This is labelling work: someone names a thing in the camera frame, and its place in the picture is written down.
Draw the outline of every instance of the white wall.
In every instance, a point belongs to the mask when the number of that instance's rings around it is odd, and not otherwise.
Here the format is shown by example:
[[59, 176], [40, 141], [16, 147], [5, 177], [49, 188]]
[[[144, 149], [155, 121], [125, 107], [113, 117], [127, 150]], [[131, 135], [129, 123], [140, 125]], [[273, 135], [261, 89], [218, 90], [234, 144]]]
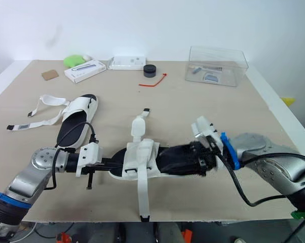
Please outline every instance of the white wall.
[[305, 0], [0, 0], [13, 59], [187, 60], [191, 45], [244, 51], [305, 126]]

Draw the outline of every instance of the beige tabletop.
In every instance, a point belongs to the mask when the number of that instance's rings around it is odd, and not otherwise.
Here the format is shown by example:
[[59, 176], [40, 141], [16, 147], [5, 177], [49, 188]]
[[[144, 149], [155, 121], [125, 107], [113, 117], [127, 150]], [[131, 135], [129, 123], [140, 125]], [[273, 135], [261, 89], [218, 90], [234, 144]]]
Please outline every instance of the beige tabletop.
[[[154, 62], [155, 78], [142, 71], [108, 70], [74, 84], [64, 76], [62, 61], [33, 61], [0, 95], [0, 192], [30, 162], [40, 147], [54, 146], [61, 122], [24, 131], [8, 131], [7, 125], [37, 122], [54, 117], [60, 107], [41, 106], [27, 117], [42, 94], [72, 100], [83, 94], [98, 97], [99, 107], [92, 124], [111, 157], [127, 142], [131, 122], [143, 108], [150, 108], [146, 135], [161, 146], [189, 143], [190, 125], [204, 115], [219, 132], [230, 137], [244, 132], [260, 133], [277, 144], [293, 146], [257, 90], [245, 77], [237, 88], [184, 80], [185, 63]], [[59, 77], [45, 81], [41, 73], [55, 69]], [[139, 83], [155, 83], [155, 88]], [[248, 168], [237, 171], [251, 201], [277, 195], [270, 185]], [[107, 172], [96, 172], [93, 189], [86, 190], [87, 176], [57, 174], [57, 188], [44, 191], [25, 220], [30, 221], [139, 221], [136, 181], [120, 181]], [[226, 170], [207, 177], [153, 178], [149, 180], [152, 221], [259, 220], [289, 218], [294, 207], [286, 199], [266, 202], [255, 208], [244, 204]]]

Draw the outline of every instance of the white box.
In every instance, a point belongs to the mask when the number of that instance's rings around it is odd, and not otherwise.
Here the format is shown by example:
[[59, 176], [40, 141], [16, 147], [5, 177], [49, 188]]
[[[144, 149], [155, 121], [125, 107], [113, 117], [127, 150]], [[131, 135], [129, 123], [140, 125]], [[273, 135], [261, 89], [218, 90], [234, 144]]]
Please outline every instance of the white box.
[[105, 64], [91, 60], [81, 65], [65, 70], [65, 75], [75, 84], [106, 70]]
[[146, 58], [143, 56], [116, 56], [108, 61], [111, 70], [143, 70]]

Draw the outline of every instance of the white strap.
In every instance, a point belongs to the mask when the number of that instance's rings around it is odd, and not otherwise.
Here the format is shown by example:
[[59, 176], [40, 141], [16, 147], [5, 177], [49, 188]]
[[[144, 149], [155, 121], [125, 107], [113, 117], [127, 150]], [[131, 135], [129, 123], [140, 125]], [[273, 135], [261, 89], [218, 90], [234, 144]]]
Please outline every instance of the white strap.
[[[59, 105], [68, 106], [70, 104], [70, 102], [67, 101], [65, 98], [57, 98], [57, 97], [54, 97], [51, 95], [42, 95], [42, 96], [40, 96], [40, 98], [37, 102], [36, 108], [27, 115], [28, 117], [32, 117], [37, 113], [37, 109], [39, 108], [40, 101], [42, 101], [42, 103], [44, 103], [45, 105], [50, 105], [50, 106], [59, 106]], [[59, 119], [63, 115], [63, 112], [64, 112], [64, 110], [60, 110], [58, 115], [56, 115], [54, 118], [51, 118], [49, 120], [43, 120], [43, 121], [39, 121], [37, 123], [29, 123], [29, 124], [23, 124], [23, 125], [8, 125], [7, 129], [12, 130], [12, 131], [18, 131], [18, 130], [26, 130], [26, 129], [30, 129], [30, 128], [37, 128], [37, 127], [44, 126], [44, 125], [47, 125], [47, 126], [53, 125], [57, 121], [59, 121]]]
[[132, 121], [131, 136], [133, 137], [133, 142], [140, 142], [141, 137], [146, 133], [146, 122], [144, 119], [149, 113], [150, 109], [146, 108]]
[[40, 101], [42, 101], [42, 103], [44, 103], [45, 105], [50, 105], [50, 106], [59, 106], [59, 105], [67, 106], [70, 103], [65, 98], [58, 98], [51, 95], [41, 95], [37, 102], [36, 109], [31, 111], [27, 116], [32, 117], [37, 113], [37, 109], [40, 105]]
[[62, 116], [62, 111], [60, 110], [58, 115], [56, 115], [54, 118], [51, 118], [49, 120], [43, 120], [38, 123], [29, 123], [29, 124], [24, 124], [24, 125], [8, 125], [7, 129], [12, 130], [12, 131], [18, 131], [18, 130], [26, 130], [30, 128], [37, 128], [43, 125], [53, 125], [55, 124]]
[[147, 163], [153, 151], [154, 141], [151, 139], [144, 139], [140, 142], [137, 148], [137, 162], [138, 162], [138, 201], [139, 213], [142, 221], [149, 221], [149, 198], [148, 198], [148, 177], [147, 177]]

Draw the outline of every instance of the black round object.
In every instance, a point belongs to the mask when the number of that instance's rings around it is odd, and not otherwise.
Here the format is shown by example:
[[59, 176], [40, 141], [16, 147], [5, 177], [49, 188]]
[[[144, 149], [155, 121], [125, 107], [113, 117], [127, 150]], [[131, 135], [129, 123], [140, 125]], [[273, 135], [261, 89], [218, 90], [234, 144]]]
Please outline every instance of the black round object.
[[152, 64], [144, 65], [143, 75], [145, 77], [155, 77], [156, 76], [156, 66]]

